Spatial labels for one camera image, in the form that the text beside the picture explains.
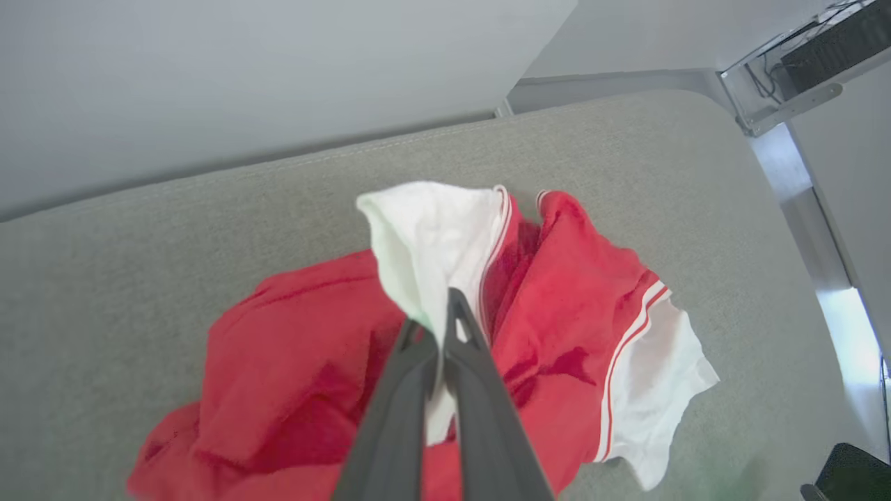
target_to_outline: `gray fabric upholstery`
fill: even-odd
[[[359,193],[573,193],[691,314],[723,381],[666,479],[583,466],[565,499],[795,499],[850,415],[805,267],[738,128],[684,92],[619,96],[236,168],[0,225],[0,497],[126,498],[138,448],[200,395],[206,332],[264,277],[369,243]]]

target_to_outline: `metal frame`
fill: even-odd
[[[502,99],[501,103],[498,104],[498,107],[495,108],[495,117],[497,119],[506,119],[507,117],[513,116],[513,109],[511,108],[511,103],[505,97]]]
[[[791,120],[801,113],[809,111],[823,103],[826,103],[829,100],[839,97],[844,91],[843,84],[845,82],[857,78],[863,73],[866,73],[867,71],[872,70],[873,68],[876,68],[884,64],[885,62],[891,61],[891,48],[889,48],[863,62],[860,62],[859,64],[854,65],[853,67],[845,71],[842,71],[835,77],[823,82],[822,84],[804,91],[803,93],[786,101],[780,107],[773,107],[773,111],[770,111],[765,115],[748,115],[745,112],[740,99],[727,85],[727,78],[731,75],[732,71],[738,70],[743,65],[748,64],[754,59],[760,57],[761,54],[772,50],[774,47],[777,46],[777,44],[785,40],[786,37],[792,35],[806,25],[807,23],[802,24],[795,29],[791,29],[789,31],[786,31],[785,33],[771,38],[771,40],[768,41],[766,44],[763,44],[754,51],[746,54],[745,57],[735,62],[730,68],[727,68],[723,71],[717,71],[715,73],[718,76],[718,79],[721,80],[721,86],[723,87],[724,92],[727,94],[727,98],[730,99],[733,110],[736,112],[737,123],[740,125],[740,127],[742,127],[747,136],[759,137],[772,128],[776,127],[780,123]]]

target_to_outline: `white wall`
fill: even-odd
[[[575,0],[0,5],[0,218],[491,111]]]
[[[891,62],[790,130],[873,329],[891,355]]]
[[[579,0],[525,77],[726,69],[835,0]]]

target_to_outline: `white stripe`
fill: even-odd
[[[640,329],[641,326],[644,325],[644,323],[647,321],[647,303],[649,303],[650,300],[652,300],[656,296],[656,294],[659,294],[659,292],[661,292],[662,289],[665,288],[665,286],[666,285],[662,283],[661,280],[656,281],[656,283],[651,285],[650,288],[647,289],[647,291],[643,294],[643,297],[641,298],[640,313],[637,314],[637,317],[634,319],[625,333],[622,334],[622,339],[619,340],[618,344],[616,345],[616,350],[613,351],[612,358],[609,360],[609,370],[607,371],[607,377],[604,380],[603,400],[601,401],[601,439],[600,443],[597,445],[597,455],[594,456],[594,462],[603,461],[603,457],[607,453],[607,443],[609,442],[609,437],[607,436],[609,434],[609,401],[607,400],[609,395],[608,388],[611,384],[613,368],[616,367],[616,360],[618,359],[619,349],[622,347],[622,344],[625,343],[625,341],[627,341],[628,338],[630,338],[632,334]],[[660,299],[666,298],[669,292],[670,291],[667,291],[666,294],[663,295],[663,297]]]
[[[486,342],[491,346],[492,344],[492,333],[487,330],[488,326],[488,312],[483,307],[483,285],[486,282],[486,275],[488,275],[489,268],[498,258],[498,255],[501,253],[501,249],[504,246],[504,239],[507,236],[507,227],[511,222],[511,214],[513,212],[513,203],[511,203],[511,196],[507,192],[507,188],[502,185],[498,185],[494,188],[498,193],[502,196],[502,210],[501,210],[501,227],[498,230],[498,239],[495,241],[495,245],[492,250],[489,251],[489,258],[486,262],[486,266],[483,268],[483,273],[479,277],[478,289],[479,294],[477,296],[477,320],[479,321],[479,329],[483,332],[483,337],[486,338]]]
[[[538,195],[535,197],[535,207],[538,208],[539,214],[542,212],[542,198],[550,192],[551,190],[542,190],[538,192]]]

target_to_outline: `floor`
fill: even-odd
[[[616,94],[682,89],[703,94],[735,116],[713,71],[613,73],[569,78],[526,78],[508,96],[515,113],[579,103]],[[885,461],[889,457],[889,422],[882,394],[879,345],[858,291],[851,286],[832,233],[813,190],[811,178],[789,130],[780,124],[758,138],[748,138],[789,224],[817,300],[830,329],[846,397],[862,425],[852,444]]]

